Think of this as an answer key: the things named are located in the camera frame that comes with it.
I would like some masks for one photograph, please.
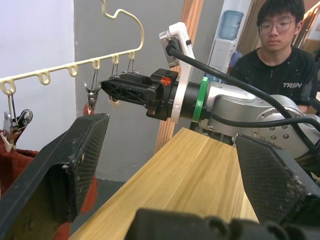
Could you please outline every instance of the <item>clothes hanger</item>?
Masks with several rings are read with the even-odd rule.
[[[129,59],[133,60],[135,58],[135,53],[137,51],[141,50],[141,48],[144,45],[144,41],[145,41],[145,32],[144,32],[144,28],[143,28],[141,22],[138,20],[138,18],[136,16],[134,16],[130,12],[125,11],[123,9],[118,9],[115,11],[114,15],[110,15],[106,12],[106,8],[107,8],[106,0],[101,0],[101,3],[102,3],[102,14],[106,18],[114,20],[117,18],[119,13],[123,13],[123,14],[131,17],[133,20],[135,20],[137,22],[137,24],[140,27],[140,32],[141,32],[141,42],[140,42],[140,46],[138,48],[126,50],[126,51],[122,51],[122,52],[118,52],[118,53],[113,53],[113,54],[109,54],[109,55],[105,55],[105,56],[94,57],[94,58],[90,58],[87,60],[71,62],[71,63],[67,63],[67,64],[60,65],[60,66],[35,70],[35,71],[23,73],[23,74],[3,77],[3,78],[0,78],[0,89],[2,90],[2,92],[8,96],[12,96],[16,92],[15,81],[21,80],[21,79],[26,79],[26,78],[29,78],[32,76],[37,76],[41,84],[48,85],[51,82],[51,77],[50,77],[51,72],[59,71],[62,69],[67,69],[70,76],[75,77],[78,74],[78,66],[83,65],[83,64],[92,63],[93,68],[95,70],[98,70],[100,68],[101,60],[104,60],[104,59],[112,58],[113,64],[118,65],[119,56],[128,54]],[[7,89],[5,84],[9,84],[10,89]]]

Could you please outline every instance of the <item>red cloth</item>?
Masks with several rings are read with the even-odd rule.
[[[83,108],[83,115],[88,115],[88,105]],[[17,179],[17,177],[25,170],[25,168],[31,163],[34,157],[38,154],[37,151],[31,150],[11,150],[7,152],[2,139],[0,139],[0,190],[1,197],[6,193],[11,184]],[[93,176],[92,183],[89,187],[88,193],[84,199],[81,213],[85,214],[95,204],[97,197],[98,183],[96,177]],[[55,236],[54,240],[67,240],[70,236],[70,224],[69,222],[61,225]]]

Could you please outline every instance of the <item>wooden door frame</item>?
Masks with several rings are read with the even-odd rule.
[[[204,0],[184,0],[181,22],[185,23],[188,35],[193,43],[196,38],[199,19]],[[173,71],[179,72],[180,67],[174,67]],[[168,118],[167,121],[161,121],[156,139],[155,153],[158,152],[173,136],[175,124]]]

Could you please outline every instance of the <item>blue water jug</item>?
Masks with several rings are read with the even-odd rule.
[[[227,10],[223,13],[220,37],[235,40],[244,14],[240,11]]]

